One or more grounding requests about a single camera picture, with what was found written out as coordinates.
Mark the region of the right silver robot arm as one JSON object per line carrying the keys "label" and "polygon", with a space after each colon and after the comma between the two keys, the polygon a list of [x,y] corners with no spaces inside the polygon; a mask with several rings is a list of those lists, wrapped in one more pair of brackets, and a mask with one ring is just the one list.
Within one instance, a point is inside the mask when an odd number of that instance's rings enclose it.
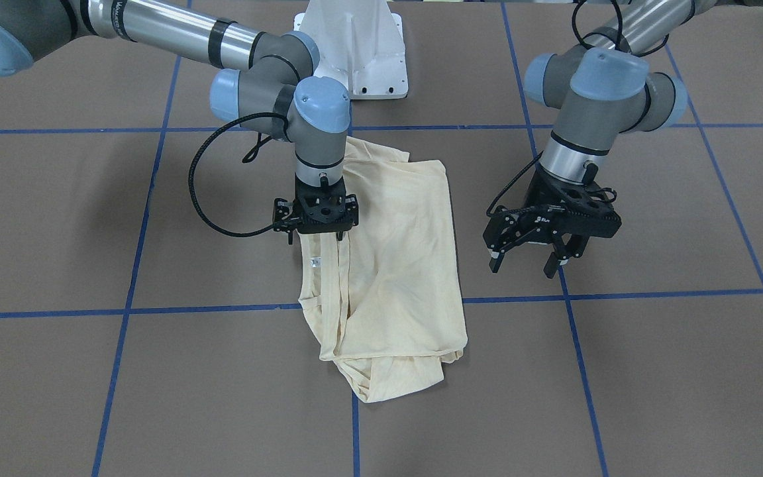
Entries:
{"label": "right silver robot arm", "polygon": [[86,36],[152,46],[217,70],[209,104],[223,125],[200,146],[187,179],[193,208],[210,229],[242,237],[209,220],[195,190],[209,145],[238,126],[258,135],[245,163],[273,140],[294,145],[295,197],[275,200],[267,231],[341,239],[358,225],[358,199],[343,178],[350,97],[336,79],[315,75],[321,55],[311,36],[274,35],[164,1],[0,1],[0,78]]}

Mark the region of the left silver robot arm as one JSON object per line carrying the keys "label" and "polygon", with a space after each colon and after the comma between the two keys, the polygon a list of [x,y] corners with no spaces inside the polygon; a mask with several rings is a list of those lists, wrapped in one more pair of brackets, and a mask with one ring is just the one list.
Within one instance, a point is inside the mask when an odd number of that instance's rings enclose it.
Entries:
{"label": "left silver robot arm", "polygon": [[690,19],[723,6],[721,1],[633,1],[615,17],[582,35],[570,18],[576,44],[563,54],[541,54],[528,64],[523,93],[557,109],[543,149],[522,168],[533,172],[521,205],[491,200],[482,238],[496,274],[505,255],[533,242],[551,248],[543,274],[553,278],[584,254],[590,238],[610,239],[621,226],[617,192],[596,175],[621,133],[654,132],[672,126],[686,111],[681,79],[651,72],[646,57],[665,48],[670,33]]}

